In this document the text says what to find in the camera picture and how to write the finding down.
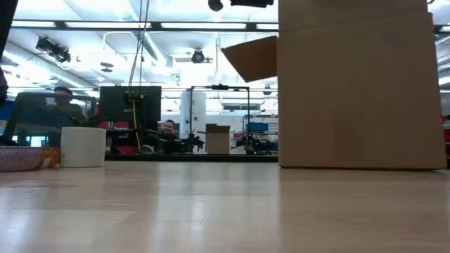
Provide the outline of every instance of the desk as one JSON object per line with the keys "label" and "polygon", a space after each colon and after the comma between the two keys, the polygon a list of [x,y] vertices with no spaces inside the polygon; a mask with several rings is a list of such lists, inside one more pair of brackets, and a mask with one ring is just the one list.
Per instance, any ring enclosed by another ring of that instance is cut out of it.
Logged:
{"label": "desk", "polygon": [[8,253],[450,250],[447,173],[107,162],[0,185]]}

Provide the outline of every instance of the small cardboard box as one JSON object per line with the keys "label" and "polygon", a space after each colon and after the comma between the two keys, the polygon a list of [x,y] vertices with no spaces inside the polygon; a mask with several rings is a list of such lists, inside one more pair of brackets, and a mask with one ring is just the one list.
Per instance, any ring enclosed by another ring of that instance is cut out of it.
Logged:
{"label": "small cardboard box", "polygon": [[308,30],[426,11],[426,0],[280,0],[280,31]]}
{"label": "small cardboard box", "polygon": [[230,126],[206,125],[206,151],[209,155],[230,154]]}
{"label": "small cardboard box", "polygon": [[441,169],[432,36],[431,15],[416,13],[281,32],[223,52],[246,81],[274,75],[258,62],[277,58],[282,167]]}

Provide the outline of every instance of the black monitor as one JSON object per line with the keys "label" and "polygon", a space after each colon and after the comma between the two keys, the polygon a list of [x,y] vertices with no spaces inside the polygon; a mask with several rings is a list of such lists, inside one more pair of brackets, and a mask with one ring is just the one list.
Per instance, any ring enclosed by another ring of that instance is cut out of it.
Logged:
{"label": "black monitor", "polygon": [[[132,122],[133,106],[127,99],[128,86],[103,86],[100,88],[100,114],[114,122]],[[140,108],[137,120],[159,122],[161,120],[161,86],[133,86],[133,97],[141,97],[136,103]]]}

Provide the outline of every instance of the yellow cable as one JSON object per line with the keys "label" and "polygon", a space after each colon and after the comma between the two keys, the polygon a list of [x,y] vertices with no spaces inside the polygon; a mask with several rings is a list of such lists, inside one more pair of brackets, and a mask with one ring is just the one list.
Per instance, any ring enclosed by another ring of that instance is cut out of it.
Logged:
{"label": "yellow cable", "polygon": [[134,130],[136,133],[136,140],[138,141],[138,149],[141,151],[141,141],[139,140],[139,130],[137,129],[137,121],[136,121],[136,104],[133,100],[133,120],[134,120]]}
{"label": "yellow cable", "polygon": [[129,79],[129,83],[128,83],[128,92],[129,95],[131,97],[131,101],[133,103],[133,121],[134,121],[134,129],[136,131],[136,140],[138,143],[138,149],[139,152],[141,151],[141,141],[139,138],[139,130],[138,130],[138,124],[136,121],[136,103],[134,102],[133,98],[132,98],[132,92],[131,92],[131,86],[133,83],[133,76],[134,76],[134,70],[136,69],[136,62],[137,62],[137,58],[139,55],[139,48],[141,48],[141,51],[143,50],[143,41],[145,39],[145,35],[146,35],[146,31],[147,31],[147,22],[148,22],[148,9],[150,6],[150,0],[147,0],[147,9],[146,9],[146,19],[144,21],[144,28],[143,28],[143,34],[142,34],[142,38],[140,38],[140,41],[138,41],[138,45],[137,45],[137,51],[136,51],[136,55],[134,56],[134,62],[133,62],[133,66],[131,67],[131,75],[130,75],[130,79]]}

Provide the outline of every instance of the white cylinder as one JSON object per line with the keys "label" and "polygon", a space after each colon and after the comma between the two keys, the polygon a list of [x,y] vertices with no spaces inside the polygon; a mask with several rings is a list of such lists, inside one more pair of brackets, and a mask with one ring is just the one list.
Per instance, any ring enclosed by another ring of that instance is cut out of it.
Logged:
{"label": "white cylinder", "polygon": [[61,167],[103,167],[105,165],[105,149],[105,129],[63,127]]}
{"label": "white cylinder", "polygon": [[[205,141],[206,136],[199,131],[206,132],[206,93],[194,90],[192,94],[192,133],[199,136],[200,140]],[[181,93],[180,138],[189,137],[189,95],[189,91]]]}

